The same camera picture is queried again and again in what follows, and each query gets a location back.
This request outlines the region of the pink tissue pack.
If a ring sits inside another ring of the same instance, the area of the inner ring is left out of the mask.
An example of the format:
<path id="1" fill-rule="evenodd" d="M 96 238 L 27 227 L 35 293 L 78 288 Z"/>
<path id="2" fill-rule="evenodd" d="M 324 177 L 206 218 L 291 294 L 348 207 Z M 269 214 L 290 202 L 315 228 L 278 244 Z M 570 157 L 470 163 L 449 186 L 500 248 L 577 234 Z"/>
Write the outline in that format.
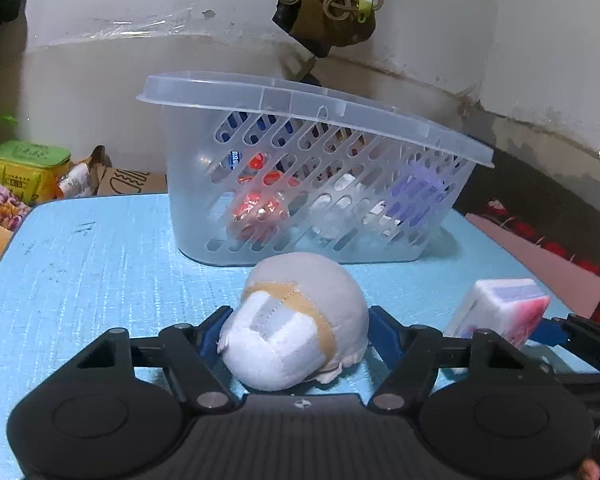
<path id="1" fill-rule="evenodd" d="M 479 328 L 492 330 L 521 348 L 550 305 L 550 296 L 532 278 L 479 280 L 471 286 L 443 333 L 471 338 Z"/>

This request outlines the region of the grey white plush toy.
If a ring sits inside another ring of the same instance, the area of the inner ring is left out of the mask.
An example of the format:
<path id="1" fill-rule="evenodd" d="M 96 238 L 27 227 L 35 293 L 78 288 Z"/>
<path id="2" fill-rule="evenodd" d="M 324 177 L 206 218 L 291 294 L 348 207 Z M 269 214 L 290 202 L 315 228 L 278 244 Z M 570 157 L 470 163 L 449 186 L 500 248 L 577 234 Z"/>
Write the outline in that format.
<path id="1" fill-rule="evenodd" d="M 223 324 L 218 353 L 238 382 L 265 392 L 329 384 L 365 356 L 370 315 L 339 263 L 313 252 L 266 258 Z"/>

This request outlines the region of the purple cardboard box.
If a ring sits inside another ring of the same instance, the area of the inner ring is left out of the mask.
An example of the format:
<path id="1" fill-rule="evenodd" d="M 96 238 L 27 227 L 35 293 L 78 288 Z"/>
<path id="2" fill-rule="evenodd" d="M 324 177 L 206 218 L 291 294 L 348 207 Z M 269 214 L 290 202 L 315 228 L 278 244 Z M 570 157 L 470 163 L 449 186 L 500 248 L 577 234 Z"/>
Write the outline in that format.
<path id="1" fill-rule="evenodd" d="M 443 174 L 440 166 L 412 162 L 404 176 L 390 188 L 384 216 L 396 226 L 419 226 L 438 205 L 446 200 L 455 183 Z"/>

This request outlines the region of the dark wooden headboard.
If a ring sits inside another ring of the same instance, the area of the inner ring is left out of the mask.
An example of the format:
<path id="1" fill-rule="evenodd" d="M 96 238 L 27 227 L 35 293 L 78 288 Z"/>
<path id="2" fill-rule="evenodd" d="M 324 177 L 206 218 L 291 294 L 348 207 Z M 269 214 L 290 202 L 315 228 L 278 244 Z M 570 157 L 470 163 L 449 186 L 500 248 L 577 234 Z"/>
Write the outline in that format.
<path id="1" fill-rule="evenodd" d="M 600 212 L 541 171 L 495 150 L 493 168 L 478 166 L 454 204 L 461 214 L 482 214 L 499 200 L 511 216 L 568 252 L 600 266 Z"/>

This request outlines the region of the brown cardboard box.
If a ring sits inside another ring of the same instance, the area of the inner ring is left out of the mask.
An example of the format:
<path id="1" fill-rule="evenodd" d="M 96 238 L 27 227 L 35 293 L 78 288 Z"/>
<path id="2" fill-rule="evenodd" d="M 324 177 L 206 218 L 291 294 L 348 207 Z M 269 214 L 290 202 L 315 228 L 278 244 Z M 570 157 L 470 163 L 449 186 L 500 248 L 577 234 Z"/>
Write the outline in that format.
<path id="1" fill-rule="evenodd" d="M 164 174 L 114 168 L 103 145 L 92 151 L 90 165 L 95 171 L 96 196 L 159 194 L 168 190 Z"/>

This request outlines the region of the small white bottle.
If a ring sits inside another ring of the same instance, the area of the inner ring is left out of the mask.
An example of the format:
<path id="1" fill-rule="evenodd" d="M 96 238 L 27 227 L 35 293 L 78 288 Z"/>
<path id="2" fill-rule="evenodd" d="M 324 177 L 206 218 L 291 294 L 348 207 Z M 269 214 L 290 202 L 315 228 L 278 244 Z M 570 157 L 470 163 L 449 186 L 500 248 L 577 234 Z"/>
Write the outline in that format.
<path id="1" fill-rule="evenodd" d="M 90 168 L 86 162 L 80 162 L 58 180 L 55 196 L 64 200 L 65 198 L 91 196 L 92 192 Z"/>

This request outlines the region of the pink floral cloth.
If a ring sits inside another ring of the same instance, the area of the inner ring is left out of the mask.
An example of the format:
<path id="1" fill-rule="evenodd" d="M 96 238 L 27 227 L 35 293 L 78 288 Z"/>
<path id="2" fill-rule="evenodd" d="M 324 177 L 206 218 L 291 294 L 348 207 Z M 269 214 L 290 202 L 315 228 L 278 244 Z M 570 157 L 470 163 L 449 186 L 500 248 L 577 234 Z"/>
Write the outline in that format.
<path id="1" fill-rule="evenodd" d="M 31 207 L 0 184 L 0 226 L 14 232 L 27 217 Z"/>

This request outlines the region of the red packet in basket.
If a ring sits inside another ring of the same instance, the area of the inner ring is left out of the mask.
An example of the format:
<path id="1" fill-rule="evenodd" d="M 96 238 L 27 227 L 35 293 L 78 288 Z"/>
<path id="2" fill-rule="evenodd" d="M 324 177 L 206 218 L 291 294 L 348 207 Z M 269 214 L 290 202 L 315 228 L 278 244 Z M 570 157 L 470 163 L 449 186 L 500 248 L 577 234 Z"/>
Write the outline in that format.
<path id="1" fill-rule="evenodd" d="M 255 240 L 264 245 L 289 217 L 287 190 L 299 186 L 300 180 L 286 174 L 290 163 L 281 159 L 264 171 L 269 159 L 267 152 L 257 152 L 237 178 L 237 183 L 249 191 L 232 205 L 227 232 L 234 240 Z"/>

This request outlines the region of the white item in basket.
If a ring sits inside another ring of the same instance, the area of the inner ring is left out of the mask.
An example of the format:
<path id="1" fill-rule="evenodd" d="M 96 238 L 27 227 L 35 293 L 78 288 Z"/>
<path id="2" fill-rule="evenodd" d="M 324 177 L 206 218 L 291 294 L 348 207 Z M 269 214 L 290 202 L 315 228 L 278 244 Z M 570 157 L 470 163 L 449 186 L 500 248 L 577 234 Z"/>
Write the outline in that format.
<path id="1" fill-rule="evenodd" d="M 311 233 L 321 245 L 343 236 L 353 223 L 371 231 L 378 230 L 378 217 L 385 202 L 380 200 L 374 204 L 370 196 L 380 176 L 380 170 L 372 170 L 365 176 L 350 170 L 338 177 L 328 192 L 314 200 L 308 209 L 313 223 Z"/>

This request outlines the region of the green tin box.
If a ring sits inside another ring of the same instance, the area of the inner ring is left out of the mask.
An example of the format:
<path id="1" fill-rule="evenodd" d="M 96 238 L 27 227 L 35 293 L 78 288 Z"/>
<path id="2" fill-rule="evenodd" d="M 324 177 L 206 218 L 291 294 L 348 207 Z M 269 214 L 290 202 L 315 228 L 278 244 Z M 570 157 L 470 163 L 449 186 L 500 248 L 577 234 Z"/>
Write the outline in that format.
<path id="1" fill-rule="evenodd" d="M 57 182 L 67 173 L 71 152 L 53 145 L 9 140 L 0 144 L 0 183 L 23 203 L 34 206 L 57 197 Z"/>

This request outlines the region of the clear plastic perforated basket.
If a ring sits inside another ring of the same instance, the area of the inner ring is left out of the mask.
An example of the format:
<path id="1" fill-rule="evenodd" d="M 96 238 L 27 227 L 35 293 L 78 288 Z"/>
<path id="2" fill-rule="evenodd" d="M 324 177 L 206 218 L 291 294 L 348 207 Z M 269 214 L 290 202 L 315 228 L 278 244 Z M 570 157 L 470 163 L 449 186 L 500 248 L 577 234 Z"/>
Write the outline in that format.
<path id="1" fill-rule="evenodd" d="M 316 252 L 341 263 L 413 261 L 425 251 L 469 176 L 490 167 L 492 150 L 464 133 L 376 101 L 271 77 L 209 72 L 149 76 L 140 99 L 159 107 L 173 232 L 187 257 L 214 266 L 252 266 L 286 252 Z M 240 166 L 223 180 L 214 170 L 230 151 Z M 237 183 L 257 152 L 281 159 L 300 185 L 287 190 L 289 217 L 264 245 L 227 232 L 232 205 L 249 191 Z M 412 162 L 440 166 L 455 188 L 414 228 L 384 216 L 390 188 Z M 321 245 L 311 233 L 309 206 L 352 170 L 380 170 L 370 198 L 383 200 L 377 231 L 353 223 Z"/>

